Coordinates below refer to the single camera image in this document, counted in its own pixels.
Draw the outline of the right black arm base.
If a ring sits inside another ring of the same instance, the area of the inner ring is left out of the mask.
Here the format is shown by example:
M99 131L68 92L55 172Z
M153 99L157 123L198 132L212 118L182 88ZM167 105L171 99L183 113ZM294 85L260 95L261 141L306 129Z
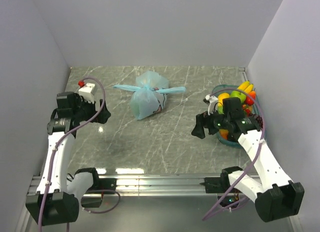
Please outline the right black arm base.
M220 178L218 177L205 177L204 181L200 183L201 186L204 186L206 194L217 194L217 200L219 200L225 191L229 188L228 186L223 187ZM227 206L238 202L235 205L232 205L229 209L236 210L243 207L249 199L242 194L239 190L233 188L229 194L220 202L220 206L222 208L226 208Z

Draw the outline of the light blue plastic bag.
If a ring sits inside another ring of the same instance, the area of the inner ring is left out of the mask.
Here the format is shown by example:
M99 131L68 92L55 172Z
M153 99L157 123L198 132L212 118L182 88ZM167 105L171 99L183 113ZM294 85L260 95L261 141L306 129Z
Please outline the light blue plastic bag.
M186 92L186 88L183 86L170 88L169 81L154 71L146 71L138 76L135 80L135 86L117 84L113 88L133 93L130 108L137 120L161 112L167 103L169 94Z

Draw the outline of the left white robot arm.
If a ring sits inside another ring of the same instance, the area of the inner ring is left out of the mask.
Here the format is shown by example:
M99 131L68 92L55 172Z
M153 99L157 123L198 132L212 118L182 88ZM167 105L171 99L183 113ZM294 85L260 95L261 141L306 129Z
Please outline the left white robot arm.
M83 195L100 189L96 168L77 170L71 182L67 182L67 170L77 131L88 123L105 124L111 116L105 100L100 99L100 108L96 110L95 102L86 101L78 93L57 95L57 107L47 124L48 150L43 174L35 194L28 195L25 202L39 230L75 222Z

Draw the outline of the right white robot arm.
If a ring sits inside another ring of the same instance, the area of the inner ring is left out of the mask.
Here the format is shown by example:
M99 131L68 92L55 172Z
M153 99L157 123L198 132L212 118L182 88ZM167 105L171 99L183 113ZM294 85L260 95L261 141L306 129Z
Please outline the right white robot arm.
M239 98L223 100L224 111L216 110L218 98L206 95L204 102L208 110L196 116L191 134L205 138L205 129L210 135L228 130L251 160L260 181L247 175L248 169L230 167L220 174L219 186L225 194L234 189L254 202L258 216L264 222L295 216L299 213L305 190L301 183L293 182L281 168L265 141L265 130L253 116L247 116Z

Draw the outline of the yellow fake mango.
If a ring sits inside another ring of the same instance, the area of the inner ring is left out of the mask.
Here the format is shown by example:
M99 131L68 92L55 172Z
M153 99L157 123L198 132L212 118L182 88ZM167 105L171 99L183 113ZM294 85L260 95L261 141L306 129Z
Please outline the yellow fake mango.
M221 94L218 96L218 104L217 104L217 106L218 106L218 107L223 107L223 100L224 100L224 99L228 99L228 98L230 98L230 95L229 95L228 93L226 93L226 92L221 93Z

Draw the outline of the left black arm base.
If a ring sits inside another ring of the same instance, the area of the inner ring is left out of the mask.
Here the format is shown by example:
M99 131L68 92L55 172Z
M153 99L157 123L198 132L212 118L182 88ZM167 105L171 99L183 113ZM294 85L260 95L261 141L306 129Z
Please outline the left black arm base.
M109 195L115 195L117 180L115 178L102 178L99 179L96 187L91 187L81 199L83 208L99 208L103 199Z

